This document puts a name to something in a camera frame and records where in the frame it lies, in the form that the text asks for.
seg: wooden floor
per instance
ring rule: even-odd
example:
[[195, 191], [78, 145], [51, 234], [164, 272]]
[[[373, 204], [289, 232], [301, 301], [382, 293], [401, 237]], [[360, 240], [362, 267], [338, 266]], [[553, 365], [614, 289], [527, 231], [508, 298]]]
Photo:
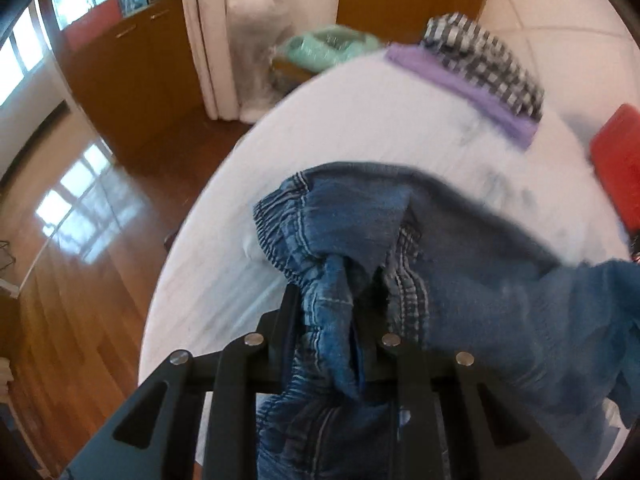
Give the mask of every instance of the wooden floor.
[[135, 389], [162, 242], [245, 131], [196, 110], [123, 168], [69, 115], [5, 190], [0, 238], [24, 280], [10, 397], [54, 476]]

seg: green plastic bag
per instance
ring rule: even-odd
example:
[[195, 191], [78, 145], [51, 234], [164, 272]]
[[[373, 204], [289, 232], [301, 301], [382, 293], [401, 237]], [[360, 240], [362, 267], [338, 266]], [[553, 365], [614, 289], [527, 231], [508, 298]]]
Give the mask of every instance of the green plastic bag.
[[378, 38], [343, 25], [332, 25], [294, 36], [278, 47], [278, 54], [313, 73], [382, 48]]

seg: black and white checkered cloth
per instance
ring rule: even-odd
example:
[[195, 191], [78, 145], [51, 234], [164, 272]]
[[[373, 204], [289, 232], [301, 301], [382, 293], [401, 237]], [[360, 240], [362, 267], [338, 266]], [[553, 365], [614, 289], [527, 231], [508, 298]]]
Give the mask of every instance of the black and white checkered cloth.
[[445, 68], [497, 96], [514, 115], [542, 118], [539, 83], [501, 40], [464, 14], [431, 18], [420, 44]]

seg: white tile wall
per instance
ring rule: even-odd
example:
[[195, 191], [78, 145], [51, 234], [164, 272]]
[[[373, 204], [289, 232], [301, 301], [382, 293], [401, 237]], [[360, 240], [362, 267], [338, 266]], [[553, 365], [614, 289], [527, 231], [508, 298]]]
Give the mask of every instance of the white tile wall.
[[488, 0], [480, 22], [585, 146], [621, 104], [640, 107], [640, 49], [608, 0]]

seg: cabinet handle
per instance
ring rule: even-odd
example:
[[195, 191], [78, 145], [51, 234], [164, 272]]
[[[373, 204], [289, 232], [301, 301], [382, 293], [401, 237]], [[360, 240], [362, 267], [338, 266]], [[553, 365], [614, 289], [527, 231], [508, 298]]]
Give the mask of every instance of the cabinet handle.
[[156, 12], [155, 14], [152, 14], [151, 18], [149, 18], [149, 19], [150, 20], [155, 20], [156, 18], [159, 18], [160, 16], [164, 16], [168, 12], [169, 12], [169, 9], [161, 10], [160, 12]]
[[126, 36], [127, 34], [129, 34], [134, 28], [136, 28], [135, 25], [131, 25], [129, 28], [126, 28], [125, 30], [123, 30], [122, 32], [119, 32], [118, 34], [116, 34], [116, 39], [121, 38], [123, 36]]

